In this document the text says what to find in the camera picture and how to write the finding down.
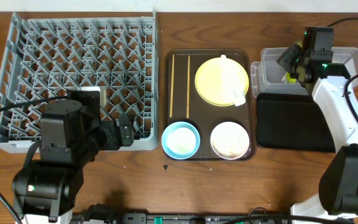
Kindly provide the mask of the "white napkin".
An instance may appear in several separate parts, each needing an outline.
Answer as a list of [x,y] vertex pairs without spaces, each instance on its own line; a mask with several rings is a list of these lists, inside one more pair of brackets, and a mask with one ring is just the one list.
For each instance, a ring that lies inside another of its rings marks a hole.
[[235,106],[246,102],[245,70],[236,61],[229,59],[226,55],[220,56],[222,89],[226,99],[233,102]]

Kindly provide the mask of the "white pink bowl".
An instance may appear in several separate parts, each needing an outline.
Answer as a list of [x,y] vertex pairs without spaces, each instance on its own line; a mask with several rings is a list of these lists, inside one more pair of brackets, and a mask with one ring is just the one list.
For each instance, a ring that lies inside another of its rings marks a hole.
[[236,160],[250,152],[250,137],[238,123],[226,121],[218,124],[211,132],[210,144],[222,159]]

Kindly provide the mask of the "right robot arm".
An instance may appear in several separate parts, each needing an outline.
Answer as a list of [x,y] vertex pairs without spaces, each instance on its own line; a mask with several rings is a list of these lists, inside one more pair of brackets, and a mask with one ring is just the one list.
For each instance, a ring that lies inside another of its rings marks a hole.
[[318,193],[291,206],[289,223],[322,223],[358,217],[358,101],[351,75],[334,63],[331,27],[307,27],[303,43],[277,60],[319,106],[333,137],[336,155],[319,181]]

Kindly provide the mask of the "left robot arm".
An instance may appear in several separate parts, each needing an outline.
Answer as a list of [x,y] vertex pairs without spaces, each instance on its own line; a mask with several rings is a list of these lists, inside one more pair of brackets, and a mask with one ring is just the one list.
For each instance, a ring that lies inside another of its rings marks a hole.
[[41,140],[33,143],[12,181],[19,222],[69,223],[83,168],[99,151],[134,143],[132,120],[121,114],[102,121],[99,91],[68,90],[48,102],[40,118]]

